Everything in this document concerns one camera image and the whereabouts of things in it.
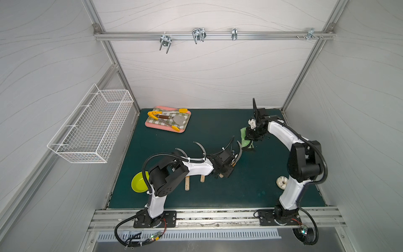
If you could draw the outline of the green and black rag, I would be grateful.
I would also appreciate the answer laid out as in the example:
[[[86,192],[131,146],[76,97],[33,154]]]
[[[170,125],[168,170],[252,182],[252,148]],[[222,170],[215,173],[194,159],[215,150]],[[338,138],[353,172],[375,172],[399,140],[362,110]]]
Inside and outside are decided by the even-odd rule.
[[[246,135],[247,127],[244,127],[240,130],[241,133],[241,147],[243,151],[254,151],[253,141],[250,140]]]

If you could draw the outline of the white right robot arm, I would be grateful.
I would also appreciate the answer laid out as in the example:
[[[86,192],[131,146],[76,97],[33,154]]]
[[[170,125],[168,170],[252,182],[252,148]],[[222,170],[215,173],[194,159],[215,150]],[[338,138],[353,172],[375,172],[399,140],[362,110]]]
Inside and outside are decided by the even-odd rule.
[[[273,212],[274,219],[283,225],[301,210],[300,202],[306,187],[321,184],[327,179],[328,169],[318,141],[310,141],[297,133],[279,117],[266,114],[265,108],[257,108],[253,99],[254,117],[248,121],[243,139],[249,147],[271,134],[290,151],[287,162],[289,178]]]

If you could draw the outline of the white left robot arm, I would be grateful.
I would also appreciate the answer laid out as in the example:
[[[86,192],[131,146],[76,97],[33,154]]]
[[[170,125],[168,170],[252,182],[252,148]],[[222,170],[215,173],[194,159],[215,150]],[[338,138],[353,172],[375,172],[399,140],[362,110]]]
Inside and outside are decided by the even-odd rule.
[[[191,158],[173,153],[158,153],[146,159],[142,166],[142,175],[148,188],[149,201],[146,205],[151,219],[161,217],[167,196],[190,176],[208,176],[210,174],[228,177],[242,156],[222,150],[212,155],[203,154],[202,158]]]

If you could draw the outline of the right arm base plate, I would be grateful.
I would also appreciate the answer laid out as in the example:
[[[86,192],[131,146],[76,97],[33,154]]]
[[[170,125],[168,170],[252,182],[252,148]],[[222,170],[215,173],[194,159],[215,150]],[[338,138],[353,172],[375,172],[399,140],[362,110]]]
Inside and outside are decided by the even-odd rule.
[[[282,208],[261,209],[256,214],[260,226],[299,226],[302,223],[298,209],[290,211]]]

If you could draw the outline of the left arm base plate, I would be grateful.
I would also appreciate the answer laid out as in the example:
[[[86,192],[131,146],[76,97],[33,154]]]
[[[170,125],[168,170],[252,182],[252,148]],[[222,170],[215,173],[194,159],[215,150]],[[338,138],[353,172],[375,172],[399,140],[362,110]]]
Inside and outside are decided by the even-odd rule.
[[[138,211],[134,218],[134,228],[172,228],[176,226],[176,211],[164,211],[163,214],[151,218],[148,210]]]

